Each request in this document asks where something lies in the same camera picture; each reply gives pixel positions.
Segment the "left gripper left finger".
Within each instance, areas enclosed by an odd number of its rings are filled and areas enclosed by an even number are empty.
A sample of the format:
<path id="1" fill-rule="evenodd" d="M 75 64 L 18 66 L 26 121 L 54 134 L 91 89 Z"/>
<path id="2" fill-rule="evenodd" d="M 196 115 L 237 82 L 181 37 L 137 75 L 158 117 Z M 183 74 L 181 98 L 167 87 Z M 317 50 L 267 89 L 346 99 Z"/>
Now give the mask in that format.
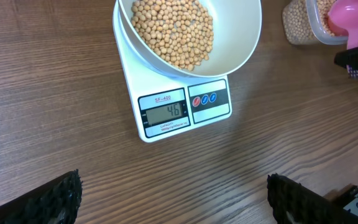
<path id="1" fill-rule="evenodd" d="M 0 224 L 74 223 L 82 201 L 79 171 L 69 171 L 0 206 Z"/>

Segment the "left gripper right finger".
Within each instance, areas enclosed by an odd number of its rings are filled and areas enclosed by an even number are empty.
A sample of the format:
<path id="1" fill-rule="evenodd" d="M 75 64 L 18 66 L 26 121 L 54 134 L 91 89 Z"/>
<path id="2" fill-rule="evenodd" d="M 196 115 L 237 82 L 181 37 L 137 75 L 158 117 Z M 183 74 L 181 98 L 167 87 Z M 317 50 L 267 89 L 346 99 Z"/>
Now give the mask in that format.
<path id="1" fill-rule="evenodd" d="M 267 177 L 267 201 L 277 223 L 358 224 L 358 216 L 284 175 Z"/>

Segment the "pink plastic scoop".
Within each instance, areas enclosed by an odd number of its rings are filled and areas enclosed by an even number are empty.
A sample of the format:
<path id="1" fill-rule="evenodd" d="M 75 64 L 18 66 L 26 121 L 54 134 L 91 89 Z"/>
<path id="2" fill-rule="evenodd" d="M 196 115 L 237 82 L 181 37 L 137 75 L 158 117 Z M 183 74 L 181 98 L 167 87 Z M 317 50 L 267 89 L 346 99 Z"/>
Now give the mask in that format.
<path id="1" fill-rule="evenodd" d="M 358 47 L 358 0 L 336 1 L 328 16 L 331 24 L 346 30 L 346 50 Z"/>

